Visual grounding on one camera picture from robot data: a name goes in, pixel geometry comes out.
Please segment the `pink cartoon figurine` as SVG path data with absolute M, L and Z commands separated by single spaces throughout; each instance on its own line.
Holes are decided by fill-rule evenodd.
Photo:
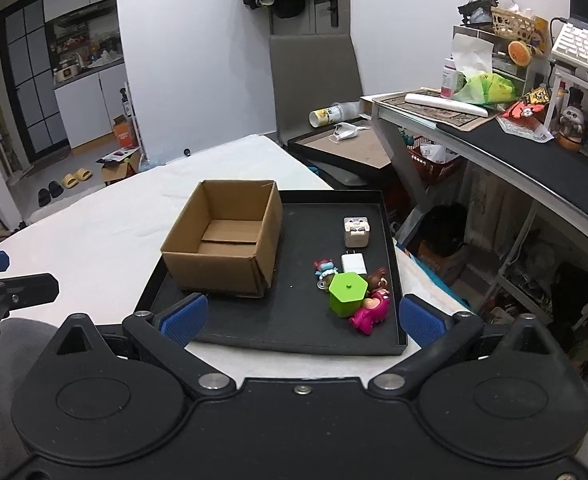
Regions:
M 374 326 L 383 322 L 390 310 L 390 293 L 385 289 L 364 298 L 361 307 L 349 318 L 350 325 L 364 335 L 371 335 Z

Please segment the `brown-haired doll figurine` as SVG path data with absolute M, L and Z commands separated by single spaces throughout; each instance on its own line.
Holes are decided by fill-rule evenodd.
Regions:
M 367 276 L 368 293 L 373 294 L 379 289 L 389 290 L 390 280 L 388 279 L 387 268 L 379 268 Z

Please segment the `green hexagonal box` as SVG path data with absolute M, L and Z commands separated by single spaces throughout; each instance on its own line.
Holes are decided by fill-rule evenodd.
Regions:
M 330 309 L 339 318 L 349 318 L 360 308 L 367 290 L 368 283 L 359 274 L 335 274 L 328 288 Z

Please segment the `brown cardboard box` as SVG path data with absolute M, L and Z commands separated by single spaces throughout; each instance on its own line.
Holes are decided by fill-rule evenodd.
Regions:
M 271 180 L 204 180 L 160 252 L 182 289 L 260 298 L 270 289 L 283 208 Z

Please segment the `white usb charger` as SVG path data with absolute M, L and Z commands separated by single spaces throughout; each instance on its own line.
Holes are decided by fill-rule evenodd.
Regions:
M 361 252 L 349 252 L 348 254 L 341 255 L 341 263 L 344 273 L 368 274 L 364 255 Z

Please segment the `small blue red figurine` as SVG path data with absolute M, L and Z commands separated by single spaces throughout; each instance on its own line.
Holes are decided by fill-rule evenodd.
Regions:
M 336 265 L 331 259 L 321 259 L 315 261 L 314 266 L 318 289 L 327 290 L 338 273 Z

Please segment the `purple white cube charger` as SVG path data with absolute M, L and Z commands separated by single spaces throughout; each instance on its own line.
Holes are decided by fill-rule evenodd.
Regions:
M 369 245 L 371 226 L 367 217 L 345 217 L 343 223 L 346 248 L 365 248 Z

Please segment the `black slippers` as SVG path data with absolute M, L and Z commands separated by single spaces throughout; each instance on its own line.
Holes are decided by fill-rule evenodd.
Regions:
M 59 182 L 50 181 L 46 188 L 40 188 L 38 191 L 38 206 L 44 207 L 49 205 L 54 198 L 58 198 L 64 192 L 64 188 Z

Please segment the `yellow slippers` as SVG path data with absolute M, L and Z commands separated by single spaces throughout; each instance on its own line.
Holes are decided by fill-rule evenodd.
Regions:
M 86 182 L 93 176 L 93 173 L 87 168 L 79 168 L 72 174 L 67 174 L 63 180 L 62 185 L 68 190 L 74 188 L 80 182 Z

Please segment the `black shallow tray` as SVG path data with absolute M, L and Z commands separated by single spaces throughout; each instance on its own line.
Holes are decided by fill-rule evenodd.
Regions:
M 370 222 L 364 263 L 383 268 L 390 298 L 399 300 L 400 281 L 395 245 L 388 230 L 383 197 L 378 191 L 296 190 L 280 194 L 283 222 L 272 286 L 262 298 L 211 294 L 208 315 L 196 339 L 223 346 L 324 356 L 398 356 L 406 334 L 395 311 L 371 335 L 352 328 L 334 314 L 329 296 L 318 289 L 312 263 L 318 257 L 341 258 L 341 228 L 347 216 Z

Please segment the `cardboard box on floor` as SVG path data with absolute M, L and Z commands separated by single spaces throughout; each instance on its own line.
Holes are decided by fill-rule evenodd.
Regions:
M 140 148 L 120 148 L 96 162 L 101 166 L 101 179 L 105 185 L 123 181 L 139 171 Z

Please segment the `red plastic basket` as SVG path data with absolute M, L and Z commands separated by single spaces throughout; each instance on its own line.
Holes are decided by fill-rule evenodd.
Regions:
M 433 185 L 452 176 L 462 165 L 463 158 L 443 145 L 414 144 L 408 148 L 422 182 Z

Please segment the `orange box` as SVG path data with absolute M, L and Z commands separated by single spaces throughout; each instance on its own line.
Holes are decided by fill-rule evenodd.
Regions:
M 114 118 L 112 131 L 120 148 L 136 148 L 138 146 L 134 127 L 126 116 L 119 115 Z

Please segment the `grey desk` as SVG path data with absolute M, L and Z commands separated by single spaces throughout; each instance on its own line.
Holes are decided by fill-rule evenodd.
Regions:
M 413 165 L 401 130 L 443 145 L 491 172 L 588 238 L 588 157 L 564 150 L 556 141 L 537 144 L 510 136 L 495 119 L 470 132 L 457 131 L 392 107 L 384 102 L 389 97 L 388 93 L 363 96 L 359 106 L 414 203 L 397 232 L 399 244 L 406 246 L 412 241 L 423 217 L 435 205 Z

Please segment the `black brown side tray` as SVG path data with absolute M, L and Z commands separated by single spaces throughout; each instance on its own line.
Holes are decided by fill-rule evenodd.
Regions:
M 363 119 L 356 121 L 356 136 L 333 140 L 334 128 L 311 131 L 288 140 L 286 147 L 310 162 L 322 162 L 332 167 L 373 179 L 390 166 L 390 159 L 376 133 Z

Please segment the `white face mask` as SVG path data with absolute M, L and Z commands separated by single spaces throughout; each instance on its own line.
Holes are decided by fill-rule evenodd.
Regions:
M 329 139 L 331 142 L 341 143 L 349 139 L 355 139 L 364 130 L 367 130 L 367 127 L 357 126 L 349 122 L 339 122 L 335 125 Z

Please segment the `white long remote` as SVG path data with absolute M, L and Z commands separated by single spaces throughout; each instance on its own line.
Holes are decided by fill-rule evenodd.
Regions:
M 459 102 L 455 100 L 441 98 L 440 96 L 429 96 L 422 93 L 406 93 L 405 102 L 414 105 L 438 108 L 439 110 L 449 110 L 461 114 L 468 114 L 477 117 L 488 117 L 488 110 L 484 107 L 473 104 Z

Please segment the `white yellow can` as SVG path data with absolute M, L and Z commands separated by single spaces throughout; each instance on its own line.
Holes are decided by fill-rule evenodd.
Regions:
M 312 128 L 322 128 L 339 122 L 350 122 L 359 115 L 359 102 L 333 103 L 328 107 L 312 110 L 308 114 L 308 122 Z

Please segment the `green plastic bag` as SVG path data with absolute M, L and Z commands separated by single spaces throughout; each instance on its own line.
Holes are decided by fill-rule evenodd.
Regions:
M 495 73 L 482 73 L 468 78 L 452 98 L 473 105 L 494 105 L 516 101 L 518 92 L 509 79 Z

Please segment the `grey chair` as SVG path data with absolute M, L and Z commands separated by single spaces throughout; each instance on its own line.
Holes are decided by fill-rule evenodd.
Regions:
M 306 143 L 327 136 L 308 115 L 334 103 L 359 103 L 362 84 L 352 38 L 348 35 L 272 36 L 269 53 L 276 109 L 277 139 L 291 155 L 314 168 L 336 188 L 383 191 L 394 183 L 389 162 L 372 166 Z

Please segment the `wicker basket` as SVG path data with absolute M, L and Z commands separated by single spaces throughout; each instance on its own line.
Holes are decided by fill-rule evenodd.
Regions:
M 496 36 L 505 40 L 530 43 L 536 29 L 534 20 L 500 6 L 493 6 L 490 10 L 492 11 L 492 31 Z

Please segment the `white keyboard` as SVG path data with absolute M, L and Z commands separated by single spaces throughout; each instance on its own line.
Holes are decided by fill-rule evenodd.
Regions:
M 556 62 L 588 72 L 588 28 L 565 23 L 554 40 L 551 57 Z

